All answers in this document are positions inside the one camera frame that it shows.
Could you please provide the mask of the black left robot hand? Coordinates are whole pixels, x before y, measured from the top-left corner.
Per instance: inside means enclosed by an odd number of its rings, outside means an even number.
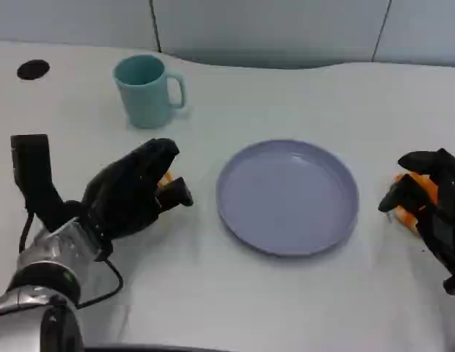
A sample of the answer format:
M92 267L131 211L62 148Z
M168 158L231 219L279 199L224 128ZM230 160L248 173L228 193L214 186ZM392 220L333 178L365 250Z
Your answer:
M87 184L82 205L106 254L112 241L143 231L161 214L194 204L182 177L161 184L180 153L171 139L151 139L102 169Z

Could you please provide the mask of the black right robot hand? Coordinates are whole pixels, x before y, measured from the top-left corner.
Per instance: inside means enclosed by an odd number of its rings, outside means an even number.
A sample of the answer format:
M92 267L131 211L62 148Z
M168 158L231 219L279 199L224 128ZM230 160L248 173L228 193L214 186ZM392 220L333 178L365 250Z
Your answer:
M455 157L443 148L413 151L403 155L398 165L428 176L437 187L437 201L405 174L390 187L378 210L388 213L400 206L410 213L430 252L455 276Z

